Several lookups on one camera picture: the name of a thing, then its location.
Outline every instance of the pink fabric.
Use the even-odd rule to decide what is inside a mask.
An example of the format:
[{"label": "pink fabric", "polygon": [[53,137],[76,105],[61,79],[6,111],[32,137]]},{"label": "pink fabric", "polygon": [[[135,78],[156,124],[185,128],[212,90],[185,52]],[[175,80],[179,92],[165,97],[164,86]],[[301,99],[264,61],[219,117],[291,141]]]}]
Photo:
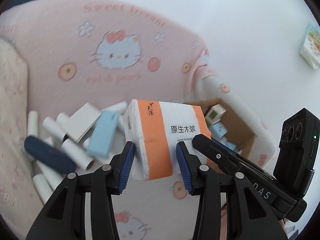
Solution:
[{"label": "pink fabric", "polygon": [[19,5],[0,16],[0,34],[15,39],[29,63],[28,109],[37,109],[40,121],[86,102],[104,108],[132,98],[173,101],[212,75],[200,37],[113,0]]}]

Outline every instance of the tissue package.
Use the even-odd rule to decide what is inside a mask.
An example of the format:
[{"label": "tissue package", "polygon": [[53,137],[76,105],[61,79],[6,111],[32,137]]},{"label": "tissue package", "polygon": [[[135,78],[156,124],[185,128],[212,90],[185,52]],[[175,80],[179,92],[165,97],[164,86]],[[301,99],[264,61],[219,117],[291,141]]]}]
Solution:
[{"label": "tissue package", "polygon": [[300,55],[312,68],[318,69],[320,67],[320,32],[311,24],[301,46]]},{"label": "tissue package", "polygon": [[176,145],[184,141],[202,164],[207,158],[192,147],[197,134],[210,138],[199,106],[133,99],[123,117],[125,137],[136,146],[132,175],[152,180],[179,174]]}]

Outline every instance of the camera module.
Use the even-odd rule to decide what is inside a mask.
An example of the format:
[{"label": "camera module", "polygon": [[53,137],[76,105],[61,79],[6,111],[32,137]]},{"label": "camera module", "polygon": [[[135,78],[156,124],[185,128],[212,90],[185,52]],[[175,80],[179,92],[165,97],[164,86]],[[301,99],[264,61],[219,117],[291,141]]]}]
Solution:
[{"label": "camera module", "polygon": [[284,141],[286,135],[287,135],[287,130],[284,129],[284,130],[282,131],[282,135],[281,135],[281,141],[282,141],[282,142]]},{"label": "camera module", "polygon": [[291,142],[292,137],[293,137],[293,132],[294,132],[294,127],[292,125],[292,126],[290,126],[290,128],[288,130],[287,142]]},{"label": "camera module", "polygon": [[298,140],[300,138],[302,134],[302,123],[299,123],[297,125],[297,129],[296,129],[296,139]]}]

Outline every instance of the red bow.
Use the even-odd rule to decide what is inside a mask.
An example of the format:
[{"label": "red bow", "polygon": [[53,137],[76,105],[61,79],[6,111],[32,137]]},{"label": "red bow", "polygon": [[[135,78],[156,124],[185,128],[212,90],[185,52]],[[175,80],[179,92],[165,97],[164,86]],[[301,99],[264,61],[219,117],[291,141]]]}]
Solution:
[{"label": "red bow", "polygon": [[124,38],[125,38],[124,30],[119,30],[117,33],[108,33],[107,34],[107,41],[110,44],[115,43],[117,40],[123,41]]},{"label": "red bow", "polygon": [[120,214],[115,214],[116,223],[123,222],[127,223],[129,221],[129,214],[127,212],[121,212]]}]

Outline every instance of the white cylinder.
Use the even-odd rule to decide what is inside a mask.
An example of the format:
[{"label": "white cylinder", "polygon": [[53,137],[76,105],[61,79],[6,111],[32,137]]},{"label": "white cylinder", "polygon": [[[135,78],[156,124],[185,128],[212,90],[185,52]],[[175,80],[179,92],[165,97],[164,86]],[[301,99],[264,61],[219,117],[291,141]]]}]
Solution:
[{"label": "white cylinder", "polygon": [[61,112],[60,114],[58,114],[57,119],[56,119],[56,122],[57,122],[59,125],[62,125],[62,124],[64,124],[66,121],[68,121],[69,118],[70,118],[69,115],[67,115],[67,114],[64,113],[64,112]]},{"label": "white cylinder", "polygon": [[53,193],[52,189],[45,180],[43,174],[37,174],[32,178],[32,180],[33,184],[35,184],[36,190],[38,191],[40,198],[42,199],[42,202],[45,204]]},{"label": "white cylinder", "polygon": [[83,170],[88,170],[93,165],[93,159],[89,157],[85,151],[71,139],[63,142],[61,149]]},{"label": "white cylinder", "polygon": [[112,111],[112,112],[118,112],[119,114],[124,114],[125,111],[128,108],[128,103],[126,101],[122,101],[120,103],[117,103],[115,105],[109,106],[105,108],[104,110]]},{"label": "white cylinder", "polygon": [[86,150],[89,146],[89,143],[90,143],[90,138],[88,138],[83,142],[82,147]]},{"label": "white cylinder", "polygon": [[54,141],[52,136],[48,137],[47,139],[44,139],[45,143],[49,144],[50,146],[54,146]]},{"label": "white cylinder", "polygon": [[63,142],[66,132],[62,130],[60,125],[58,125],[54,119],[51,117],[47,117],[43,121],[43,127],[46,129],[53,137],[57,138],[61,142]]},{"label": "white cylinder", "polygon": [[54,169],[48,167],[47,165],[45,165],[41,161],[38,160],[38,161],[36,161],[36,163],[37,163],[38,167],[40,168],[40,170],[42,171],[43,175],[45,176],[46,180],[50,184],[51,188],[53,190],[55,190],[57,188],[57,186],[59,186],[59,184],[63,180],[63,177],[58,172],[56,172]]},{"label": "white cylinder", "polygon": [[38,137],[38,112],[30,111],[28,114],[28,136],[33,135]]},{"label": "white cylinder", "polygon": [[123,115],[119,115],[119,117],[118,117],[117,129],[124,134]]}]

